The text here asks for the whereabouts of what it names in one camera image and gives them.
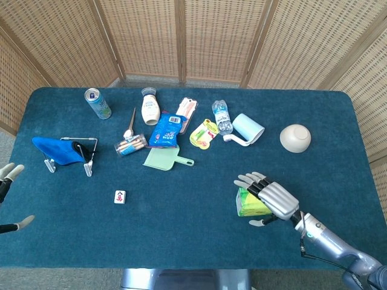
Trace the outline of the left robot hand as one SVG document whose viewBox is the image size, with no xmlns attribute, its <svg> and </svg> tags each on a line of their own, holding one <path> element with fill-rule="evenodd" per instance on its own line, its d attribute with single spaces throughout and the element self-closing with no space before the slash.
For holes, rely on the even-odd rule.
<svg viewBox="0 0 387 290">
<path fill-rule="evenodd" d="M 15 163 L 8 163 L 3 168 L 1 168 L 1 204 L 5 200 L 11 184 L 23 170 L 24 165 L 16 165 Z M 1 234 L 9 233 L 12 231 L 19 231 L 32 223 L 34 219 L 35 215 L 29 215 L 20 222 L 1 225 Z"/>
</svg>

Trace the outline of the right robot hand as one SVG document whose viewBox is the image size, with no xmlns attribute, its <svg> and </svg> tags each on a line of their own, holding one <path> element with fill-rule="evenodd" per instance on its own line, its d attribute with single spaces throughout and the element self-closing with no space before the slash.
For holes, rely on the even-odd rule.
<svg viewBox="0 0 387 290">
<path fill-rule="evenodd" d="M 254 227 L 263 227 L 278 219 L 283 221 L 291 220 L 293 225 L 301 221 L 299 201 L 277 182 L 271 181 L 259 172 L 238 175 L 233 183 L 238 187 L 246 189 L 256 199 L 263 202 L 272 212 L 270 217 L 265 219 L 250 220 L 249 224 Z"/>
</svg>

